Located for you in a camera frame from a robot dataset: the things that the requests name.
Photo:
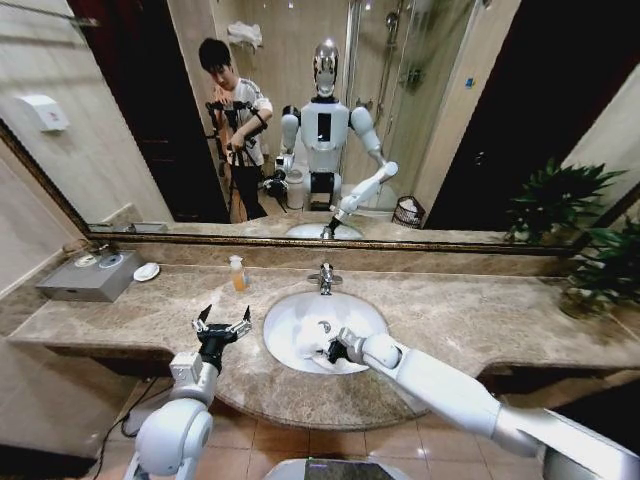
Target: soap dish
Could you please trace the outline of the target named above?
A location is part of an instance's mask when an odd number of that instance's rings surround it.
[[[155,278],[158,273],[160,273],[160,265],[149,262],[133,272],[133,279],[138,282],[147,282],[152,278]]]

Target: bathroom sink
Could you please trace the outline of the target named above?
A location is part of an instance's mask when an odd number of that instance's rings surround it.
[[[322,230],[326,226],[327,225],[325,223],[303,223],[302,225],[296,225],[295,227],[290,228],[287,230],[285,235],[293,238],[318,239],[322,234]],[[364,238],[364,236],[353,227],[340,225],[336,228],[334,238],[336,240],[360,240]]]
[[[347,374],[366,370],[364,365],[346,361],[339,361],[333,368],[326,357],[310,356],[302,346],[303,340],[309,340],[309,335],[303,338],[303,333],[319,332],[312,339],[321,342],[337,335],[343,326],[359,336],[387,332],[382,315],[364,300],[343,293],[306,292],[291,295],[271,307],[264,322],[264,341],[278,361],[301,372]]]

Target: shower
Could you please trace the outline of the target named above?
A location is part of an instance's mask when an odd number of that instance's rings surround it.
[[[400,23],[400,13],[402,12],[403,3],[404,0],[398,0],[396,9],[389,12],[384,20],[385,26],[387,27],[387,41],[384,48],[384,64],[382,67],[382,75],[380,76],[380,86],[378,87],[376,112],[373,119],[373,124],[376,126],[384,114],[384,102],[387,94],[387,85],[389,83],[389,72],[391,71],[393,54],[398,45],[398,26]]]

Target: glass shower door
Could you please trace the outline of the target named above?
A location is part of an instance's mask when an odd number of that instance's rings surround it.
[[[399,197],[414,191],[474,0],[362,3],[349,106],[369,108],[385,157],[399,166],[367,205],[383,216]],[[386,85],[380,88],[386,69]],[[350,142],[345,157],[347,185],[376,170],[355,143]]]

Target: electrical cord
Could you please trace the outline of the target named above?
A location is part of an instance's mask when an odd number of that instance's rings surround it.
[[[98,476],[100,475],[100,472],[102,471],[102,465],[104,463],[104,449],[107,446],[107,440],[109,439],[109,435],[111,435],[111,432],[113,431],[114,428],[116,428],[118,425],[124,423],[129,418],[129,415],[131,415],[131,411],[135,407],[137,407],[138,404],[144,399],[144,397],[147,395],[147,393],[149,393],[149,390],[151,390],[151,387],[153,387],[155,385],[157,380],[158,380],[158,377],[154,378],[151,381],[151,383],[149,383],[149,385],[147,386],[145,391],[142,392],[142,395],[140,395],[138,397],[138,399],[135,402],[133,402],[133,405],[131,405],[129,407],[129,409],[127,410],[127,413],[125,413],[122,417],[120,417],[113,425],[111,425],[109,430],[107,430],[107,433],[105,434],[104,438],[102,439],[102,446],[100,447],[100,458],[98,459],[98,470],[96,471],[96,474],[93,476],[92,480],[96,480],[98,478]]]
[[[287,212],[287,209],[284,207],[284,205],[282,205],[282,200],[280,200],[279,198],[276,198],[276,202],[278,202],[278,205],[280,205],[280,208],[284,213],[289,213]]]
[[[164,389],[160,390],[159,392],[154,393],[149,398],[145,398],[144,401],[148,402],[149,400],[152,400],[152,399],[162,395],[163,393],[168,392],[172,388],[173,388],[173,386],[164,388]],[[131,433],[127,432],[127,430],[126,430],[126,423],[127,423],[127,420],[129,420],[130,413],[131,413],[131,410],[129,412],[127,412],[122,417],[122,422],[120,422],[120,433],[122,433],[122,436],[127,437],[127,438],[136,438],[136,436],[138,435],[138,432],[140,431],[140,429],[136,430],[135,432],[131,432]]]

